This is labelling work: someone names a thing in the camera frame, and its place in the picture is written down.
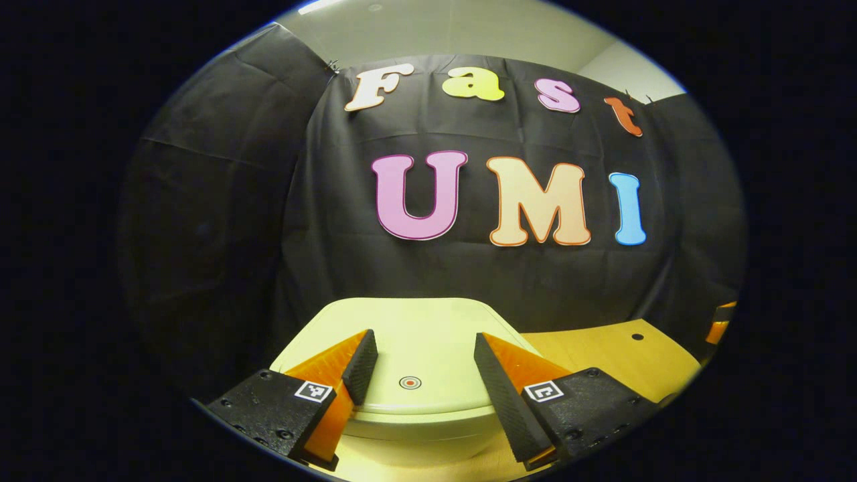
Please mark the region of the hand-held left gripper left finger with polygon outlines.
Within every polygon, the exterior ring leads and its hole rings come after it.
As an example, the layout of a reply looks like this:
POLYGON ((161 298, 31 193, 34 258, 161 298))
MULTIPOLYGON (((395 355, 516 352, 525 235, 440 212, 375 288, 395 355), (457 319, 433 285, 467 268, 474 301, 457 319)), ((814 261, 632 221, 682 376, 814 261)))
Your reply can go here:
POLYGON ((259 370, 206 408, 283 457, 333 471, 341 436, 368 393, 375 338, 367 329, 293 368, 259 370))

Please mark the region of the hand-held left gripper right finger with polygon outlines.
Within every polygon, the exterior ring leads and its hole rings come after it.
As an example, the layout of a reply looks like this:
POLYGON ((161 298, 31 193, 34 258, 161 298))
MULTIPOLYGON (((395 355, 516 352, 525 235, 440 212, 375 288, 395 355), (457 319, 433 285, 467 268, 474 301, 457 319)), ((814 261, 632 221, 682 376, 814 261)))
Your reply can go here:
POLYGON ((489 333, 475 365, 518 463, 572 463, 611 445, 660 408, 597 367, 571 372, 489 333))

